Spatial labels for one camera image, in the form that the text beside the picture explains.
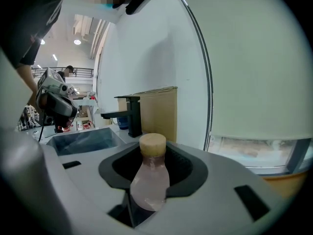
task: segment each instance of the bottle holder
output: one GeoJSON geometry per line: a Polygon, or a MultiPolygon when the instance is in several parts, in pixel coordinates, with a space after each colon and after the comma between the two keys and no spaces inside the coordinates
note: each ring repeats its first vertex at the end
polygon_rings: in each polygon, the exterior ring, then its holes
{"type": "MultiPolygon", "coordinates": [[[[123,203],[108,214],[131,227],[136,227],[154,213],[139,207],[130,195],[131,183],[141,164],[142,155],[138,143],[106,158],[99,165],[99,174],[108,185],[125,190],[123,203]]],[[[203,161],[170,143],[166,145],[165,166],[170,177],[166,198],[190,196],[204,184],[208,176],[203,161]]]]}

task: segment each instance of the black shirt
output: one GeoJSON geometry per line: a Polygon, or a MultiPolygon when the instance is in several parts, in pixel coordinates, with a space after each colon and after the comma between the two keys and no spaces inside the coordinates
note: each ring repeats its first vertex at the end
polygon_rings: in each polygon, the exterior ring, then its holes
{"type": "Polygon", "coordinates": [[[34,64],[41,39],[58,20],[61,3],[62,0],[12,0],[11,10],[3,4],[6,20],[1,26],[0,44],[13,67],[18,63],[34,64]]]}

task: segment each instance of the plastic bottle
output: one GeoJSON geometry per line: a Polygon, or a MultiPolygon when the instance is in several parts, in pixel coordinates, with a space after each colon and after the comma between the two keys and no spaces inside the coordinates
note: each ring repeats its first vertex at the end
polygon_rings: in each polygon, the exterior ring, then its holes
{"type": "Polygon", "coordinates": [[[139,144],[143,160],[131,184],[131,195],[140,207],[156,212],[164,205],[166,189],[170,186],[164,164],[166,138],[150,133],[142,136],[139,144]]]}

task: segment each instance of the sink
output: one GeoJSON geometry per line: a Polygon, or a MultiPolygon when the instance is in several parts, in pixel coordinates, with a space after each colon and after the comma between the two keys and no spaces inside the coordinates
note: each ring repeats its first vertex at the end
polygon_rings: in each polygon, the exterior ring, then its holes
{"type": "Polygon", "coordinates": [[[59,135],[47,143],[58,156],[103,150],[122,144],[125,143],[110,128],[59,135]]]}

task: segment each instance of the cardboard box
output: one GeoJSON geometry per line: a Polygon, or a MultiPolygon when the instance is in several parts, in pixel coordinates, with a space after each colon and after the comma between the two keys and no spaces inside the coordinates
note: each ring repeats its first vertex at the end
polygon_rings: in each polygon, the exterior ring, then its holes
{"type": "MultiPolygon", "coordinates": [[[[160,133],[168,141],[176,142],[177,87],[133,94],[140,97],[141,127],[147,133],[160,133]]],[[[118,109],[127,110],[125,98],[118,99],[118,109]]]]}

